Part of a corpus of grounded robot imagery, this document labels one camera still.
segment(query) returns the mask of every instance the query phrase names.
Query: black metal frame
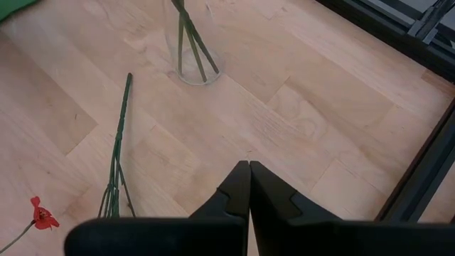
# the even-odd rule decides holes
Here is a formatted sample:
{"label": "black metal frame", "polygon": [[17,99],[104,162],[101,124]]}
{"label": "black metal frame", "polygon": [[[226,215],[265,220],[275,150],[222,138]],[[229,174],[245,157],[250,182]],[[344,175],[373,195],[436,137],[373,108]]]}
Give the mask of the black metal frame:
{"label": "black metal frame", "polygon": [[[454,5],[454,0],[438,0],[424,13],[395,0],[317,1],[449,82],[455,82],[455,51],[443,42],[445,38],[438,36],[438,31],[444,31],[446,36],[455,41],[455,32],[440,23],[444,14]],[[391,9],[399,10],[398,14]],[[417,222],[454,160],[455,100],[375,220]]]}
{"label": "black metal frame", "polygon": [[317,1],[449,82],[455,82],[455,50],[437,33],[448,29],[440,24],[440,12],[447,8],[446,4],[419,16],[418,11],[406,9],[404,5],[394,6],[401,11],[397,15],[371,4],[371,1],[379,0]]}

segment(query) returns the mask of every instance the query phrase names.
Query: green flower stem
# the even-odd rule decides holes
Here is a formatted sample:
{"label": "green flower stem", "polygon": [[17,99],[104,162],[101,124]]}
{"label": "green flower stem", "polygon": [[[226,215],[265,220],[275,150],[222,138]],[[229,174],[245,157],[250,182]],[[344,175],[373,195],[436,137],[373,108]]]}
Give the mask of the green flower stem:
{"label": "green flower stem", "polygon": [[188,24],[185,23],[186,34],[188,35],[188,39],[190,41],[191,49],[193,50],[194,58],[196,59],[196,63],[198,64],[200,76],[204,82],[207,82],[207,77],[205,76],[204,67],[202,66],[202,61],[200,61],[200,56],[198,53],[198,49],[196,48],[196,44],[194,43],[193,34],[190,32],[188,28]]}
{"label": "green flower stem", "polygon": [[127,112],[127,102],[129,95],[129,88],[132,84],[133,75],[128,74],[127,85],[125,86],[125,91],[122,100],[122,109],[120,110],[119,124],[117,127],[117,134],[115,135],[114,148],[112,150],[111,166],[109,172],[109,183],[107,184],[106,190],[102,196],[100,210],[98,211],[98,218],[101,218],[101,212],[104,204],[104,214],[103,218],[118,218],[120,216],[120,207],[119,207],[119,180],[121,184],[125,187],[125,192],[128,198],[128,207],[131,209],[132,214],[136,217],[134,208],[129,196],[127,184],[125,183],[125,178],[123,174],[122,167],[120,165],[120,153],[122,148],[122,133],[124,130],[125,114]]}
{"label": "green flower stem", "polygon": [[183,27],[184,21],[182,15],[178,15],[178,73],[182,75],[182,50],[183,50]]}
{"label": "green flower stem", "polygon": [[0,250],[0,254],[2,254],[4,251],[6,251],[8,248],[10,248],[12,245],[14,245],[14,243],[16,243],[17,241],[19,241],[19,239],[21,239],[23,237],[23,235],[25,235],[27,233],[27,231],[31,228],[31,226],[33,226],[35,224],[35,221],[32,220],[30,222],[30,224],[28,224],[28,226],[26,227],[26,229],[24,229],[22,231],[22,233],[17,237],[15,238],[14,240],[12,240],[7,246],[5,246],[3,249]]}
{"label": "green flower stem", "polygon": [[190,15],[185,10],[185,6],[179,0],[172,0],[172,4],[176,7],[177,11],[180,13],[179,21],[180,21],[180,19],[183,19],[184,26],[187,28],[187,32],[188,32],[188,30],[190,31],[192,38],[196,41],[196,43],[198,43],[199,48],[202,50],[202,52],[206,56],[208,62],[212,65],[213,70],[218,74],[220,71],[218,70],[218,67],[215,64],[215,61],[213,60],[212,56],[208,52],[208,49],[205,47],[205,44],[202,41],[202,38],[200,37],[198,31],[196,30],[196,28],[193,24],[193,21],[190,19]]}

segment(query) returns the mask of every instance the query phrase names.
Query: black metal bar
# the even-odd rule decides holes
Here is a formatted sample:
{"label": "black metal bar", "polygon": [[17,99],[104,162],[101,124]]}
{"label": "black metal bar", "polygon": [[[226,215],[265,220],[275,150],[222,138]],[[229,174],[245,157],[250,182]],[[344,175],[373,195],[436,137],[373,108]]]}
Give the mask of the black metal bar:
{"label": "black metal bar", "polygon": [[376,220],[417,222],[455,160],[455,100],[420,149]]}
{"label": "black metal bar", "polygon": [[417,33],[417,38],[424,40],[431,30],[433,30],[442,18],[450,11],[455,0],[439,0],[429,10],[429,15],[424,22],[423,27]]}
{"label": "black metal bar", "polygon": [[406,16],[409,16],[410,18],[413,19],[420,19],[422,17],[422,12],[412,8],[411,6],[408,6],[407,4],[403,3],[400,0],[381,0],[384,2],[384,4],[387,4],[388,6],[392,7],[393,9],[403,13]]}

